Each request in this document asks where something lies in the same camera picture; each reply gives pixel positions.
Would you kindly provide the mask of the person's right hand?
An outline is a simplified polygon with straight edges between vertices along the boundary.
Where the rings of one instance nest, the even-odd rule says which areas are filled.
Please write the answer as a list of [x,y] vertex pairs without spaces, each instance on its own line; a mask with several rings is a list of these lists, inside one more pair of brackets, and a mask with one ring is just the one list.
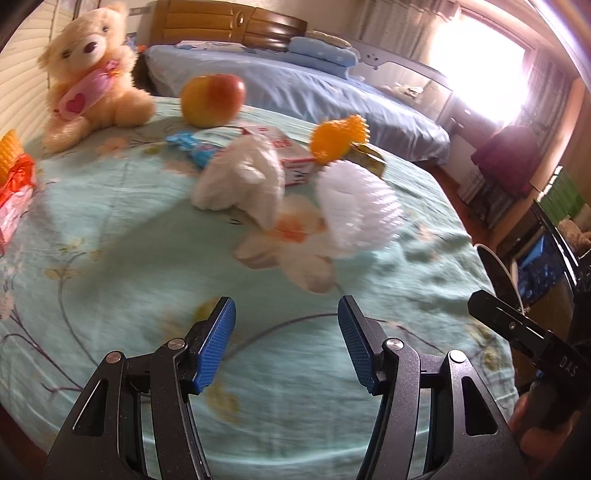
[[530,394],[523,394],[517,401],[508,422],[509,429],[519,439],[522,452],[540,464],[548,464],[561,449],[578,422],[581,412],[575,411],[570,419],[554,430],[539,427],[525,428],[525,416],[529,411]]

